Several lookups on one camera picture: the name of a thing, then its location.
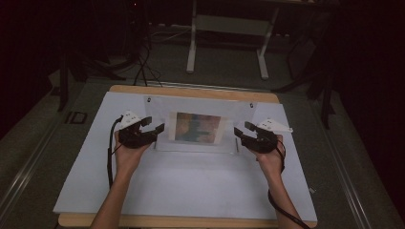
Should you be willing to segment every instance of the colorful printed picture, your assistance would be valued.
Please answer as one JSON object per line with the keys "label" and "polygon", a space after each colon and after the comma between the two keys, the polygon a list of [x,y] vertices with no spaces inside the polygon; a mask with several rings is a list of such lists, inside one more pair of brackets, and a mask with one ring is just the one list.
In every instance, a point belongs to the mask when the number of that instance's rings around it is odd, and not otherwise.
{"label": "colorful printed picture", "polygon": [[204,114],[171,113],[169,139],[218,144],[224,134],[226,118]]}

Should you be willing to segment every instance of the floor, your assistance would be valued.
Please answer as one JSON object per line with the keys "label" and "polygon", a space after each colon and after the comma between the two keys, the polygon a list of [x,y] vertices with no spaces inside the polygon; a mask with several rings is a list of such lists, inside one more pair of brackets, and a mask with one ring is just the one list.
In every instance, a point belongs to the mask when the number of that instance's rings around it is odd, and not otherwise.
{"label": "floor", "polygon": [[[290,44],[285,37],[270,41],[266,53],[270,79],[264,81],[251,46],[206,39],[198,40],[194,73],[186,73],[187,32],[184,34],[177,39],[169,39],[167,34],[152,36],[154,42],[145,66],[149,86],[270,93],[292,81],[286,62]],[[62,228],[57,226],[53,206],[98,106],[112,85],[132,85],[138,70],[139,66],[133,66],[117,71],[126,77],[125,81],[112,81],[92,70],[85,83],[70,78],[70,99],[63,112],[57,111],[58,96],[48,94],[1,140],[0,228]],[[55,86],[57,78],[58,72],[50,75]],[[320,121],[320,100],[307,99],[308,86],[277,95],[294,129],[295,145],[312,190],[318,216],[316,228],[405,228],[339,94],[332,94],[334,114],[330,115],[327,130]],[[69,112],[86,113],[86,122],[70,123]],[[36,163],[25,165],[29,159]],[[22,172],[24,180],[14,180]],[[22,184],[19,189],[11,186],[18,182]]]}

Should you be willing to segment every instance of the transparent acrylic sheet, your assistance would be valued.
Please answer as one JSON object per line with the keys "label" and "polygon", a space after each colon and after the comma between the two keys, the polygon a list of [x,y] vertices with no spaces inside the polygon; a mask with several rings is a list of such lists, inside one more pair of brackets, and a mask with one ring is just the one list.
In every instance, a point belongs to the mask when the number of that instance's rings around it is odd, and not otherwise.
{"label": "transparent acrylic sheet", "polygon": [[205,98],[147,95],[144,99],[152,123],[164,123],[154,149],[169,152],[238,153],[233,128],[251,121],[257,106],[255,102]]}

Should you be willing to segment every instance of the hand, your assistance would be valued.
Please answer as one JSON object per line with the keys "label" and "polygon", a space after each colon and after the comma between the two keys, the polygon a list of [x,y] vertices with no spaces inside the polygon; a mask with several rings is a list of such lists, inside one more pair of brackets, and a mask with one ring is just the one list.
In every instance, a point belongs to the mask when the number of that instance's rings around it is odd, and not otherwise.
{"label": "hand", "polygon": [[[286,151],[283,147],[283,136],[282,135],[277,135],[277,139],[279,142],[277,142],[277,148],[280,150],[283,156],[286,156]],[[281,170],[282,170],[282,158],[280,154],[277,152],[276,149],[273,151],[269,152],[268,154],[259,154],[255,151],[250,150],[252,152],[257,160],[259,161],[260,167],[262,168],[263,173],[265,174],[267,180],[269,180],[271,177],[281,176]]]}
{"label": "hand", "polygon": [[144,145],[137,149],[130,149],[121,145],[118,141],[118,132],[114,133],[116,138],[116,164],[117,164],[117,177],[124,177],[130,179],[132,174],[138,168],[140,158],[143,152],[150,146]]}

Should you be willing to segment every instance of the desk frame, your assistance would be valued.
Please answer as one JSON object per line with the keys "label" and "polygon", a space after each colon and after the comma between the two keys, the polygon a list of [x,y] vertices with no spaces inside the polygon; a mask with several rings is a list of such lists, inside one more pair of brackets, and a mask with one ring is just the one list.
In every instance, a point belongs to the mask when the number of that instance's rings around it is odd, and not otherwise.
{"label": "desk frame", "polygon": [[[111,87],[110,92],[280,103],[277,95],[275,94],[234,92],[224,90],[152,88],[116,85]],[[96,214],[63,213],[59,215],[59,224],[65,227],[88,227],[91,225],[95,216]],[[316,226],[317,222],[306,221],[306,224],[309,227],[314,227]],[[137,228],[268,228],[277,227],[277,225],[277,220],[275,219],[223,219],[122,215],[119,220],[119,226]]]}

